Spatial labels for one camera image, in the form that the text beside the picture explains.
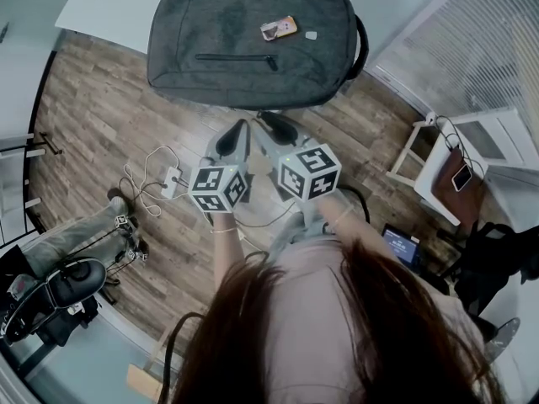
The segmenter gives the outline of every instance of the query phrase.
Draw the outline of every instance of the pink shirt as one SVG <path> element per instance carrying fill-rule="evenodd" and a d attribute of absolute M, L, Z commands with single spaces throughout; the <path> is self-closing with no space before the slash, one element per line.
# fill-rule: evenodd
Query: pink shirt
<path fill-rule="evenodd" d="M 321 237 L 289 246 L 277 260 L 276 266 L 286 275 L 275 286 L 270 301 L 265 349 L 269 402 L 345 403 L 357 391 L 349 329 L 353 322 L 335 279 L 335 275 L 342 277 L 342 259 L 340 242 L 335 237 Z M 481 342 L 457 298 L 421 283 L 448 324 L 470 327 Z M 357 341 L 357 332 L 352 333 Z"/>

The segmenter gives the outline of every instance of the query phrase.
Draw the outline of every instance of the black backpack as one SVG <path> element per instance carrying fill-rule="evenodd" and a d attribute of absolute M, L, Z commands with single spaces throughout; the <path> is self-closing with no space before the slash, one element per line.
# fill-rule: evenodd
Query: black backpack
<path fill-rule="evenodd" d="M 267 41 L 262 24 L 293 17 Z M 355 60 L 357 34 L 360 54 Z M 350 0 L 161 0 L 147 77 L 161 95 L 238 109 L 323 104 L 365 65 L 365 28 Z"/>

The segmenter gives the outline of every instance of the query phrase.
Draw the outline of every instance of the power outlet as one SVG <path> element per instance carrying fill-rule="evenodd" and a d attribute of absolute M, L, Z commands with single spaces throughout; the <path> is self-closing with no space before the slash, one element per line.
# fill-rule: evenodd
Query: power outlet
<path fill-rule="evenodd" d="M 173 181 L 172 178 L 179 181 L 179 177 L 181 176 L 182 172 L 177 169 L 176 167 L 169 167 L 167 172 L 167 177 L 165 178 L 165 185 L 166 188 L 161 189 L 161 195 L 166 199 L 172 199 L 174 197 L 174 193 L 176 192 L 176 187 L 178 187 L 178 183 L 176 181 Z"/>

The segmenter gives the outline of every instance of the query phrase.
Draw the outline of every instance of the door handle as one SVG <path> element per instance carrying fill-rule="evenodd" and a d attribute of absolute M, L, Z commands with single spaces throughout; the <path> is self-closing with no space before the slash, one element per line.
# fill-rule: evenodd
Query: door handle
<path fill-rule="evenodd" d="M 3 42 L 3 38 L 6 37 L 6 34 L 8 33 L 9 29 L 9 23 L 3 26 L 2 31 L 0 31 L 0 44 Z"/>

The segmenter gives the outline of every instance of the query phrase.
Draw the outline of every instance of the long brown hair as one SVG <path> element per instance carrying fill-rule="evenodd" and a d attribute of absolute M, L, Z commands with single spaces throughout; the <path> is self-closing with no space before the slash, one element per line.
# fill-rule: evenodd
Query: long brown hair
<path fill-rule="evenodd" d="M 461 338 L 445 324 L 404 266 L 358 242 L 343 254 L 344 280 L 335 278 L 361 337 L 354 346 L 361 387 L 350 402 L 504 402 L 473 338 Z M 266 402 L 268 305 L 282 274 L 265 264 L 243 264 L 227 273 L 184 355 L 174 404 Z"/>

